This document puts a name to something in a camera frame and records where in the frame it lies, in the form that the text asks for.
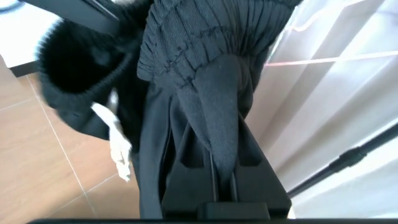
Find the sheer curtain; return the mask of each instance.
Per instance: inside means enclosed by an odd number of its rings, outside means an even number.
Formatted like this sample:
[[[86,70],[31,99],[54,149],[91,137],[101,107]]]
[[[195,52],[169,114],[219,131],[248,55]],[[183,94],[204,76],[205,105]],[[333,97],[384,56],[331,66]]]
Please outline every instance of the sheer curtain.
[[[398,118],[398,1],[304,0],[246,122],[286,190]]]

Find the black baseboard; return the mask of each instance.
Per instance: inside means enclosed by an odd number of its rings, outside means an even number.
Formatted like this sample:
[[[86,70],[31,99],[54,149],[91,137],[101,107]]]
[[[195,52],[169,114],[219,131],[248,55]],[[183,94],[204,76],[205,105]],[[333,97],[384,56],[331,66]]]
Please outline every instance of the black baseboard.
[[[16,77],[23,77],[24,75],[37,72],[36,61],[11,67],[10,70]]]

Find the black fabric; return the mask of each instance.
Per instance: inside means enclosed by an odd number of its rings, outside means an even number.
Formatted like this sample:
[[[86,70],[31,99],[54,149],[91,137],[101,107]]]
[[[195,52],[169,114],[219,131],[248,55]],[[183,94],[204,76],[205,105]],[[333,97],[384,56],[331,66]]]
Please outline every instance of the black fabric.
[[[162,218],[182,150],[210,151],[227,188],[245,132],[239,120],[251,108],[269,46],[300,1],[156,0],[149,8],[151,1],[136,0],[110,6],[127,29],[116,37],[62,22],[40,50],[44,97],[72,128],[107,139],[90,105],[104,104],[117,88],[118,116],[135,150],[141,218]]]

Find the white surface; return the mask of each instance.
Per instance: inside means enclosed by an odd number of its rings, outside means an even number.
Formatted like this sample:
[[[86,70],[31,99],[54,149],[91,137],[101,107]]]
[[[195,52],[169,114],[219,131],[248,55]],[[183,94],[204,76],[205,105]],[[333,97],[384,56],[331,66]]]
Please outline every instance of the white surface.
[[[38,42],[58,18],[29,4],[0,14],[0,54],[7,67],[34,61]]]

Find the black pole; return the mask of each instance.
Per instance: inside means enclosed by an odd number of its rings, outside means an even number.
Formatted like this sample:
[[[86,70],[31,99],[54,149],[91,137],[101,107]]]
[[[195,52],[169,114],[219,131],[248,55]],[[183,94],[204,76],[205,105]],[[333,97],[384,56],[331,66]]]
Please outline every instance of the black pole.
[[[307,179],[306,181],[302,182],[298,186],[296,186],[291,191],[287,192],[287,195],[290,198],[302,193],[303,191],[309,189],[310,187],[314,186],[315,184],[325,180],[326,178],[330,177],[331,175],[347,168],[356,165],[359,163],[369,152],[379,148],[383,144],[391,141],[392,139],[398,136],[398,123],[393,125],[393,127],[387,129],[380,135],[372,138],[367,143],[363,144],[362,146],[349,149],[348,151],[344,152],[340,155],[335,161],[330,163],[326,168],[317,172],[315,175]]]

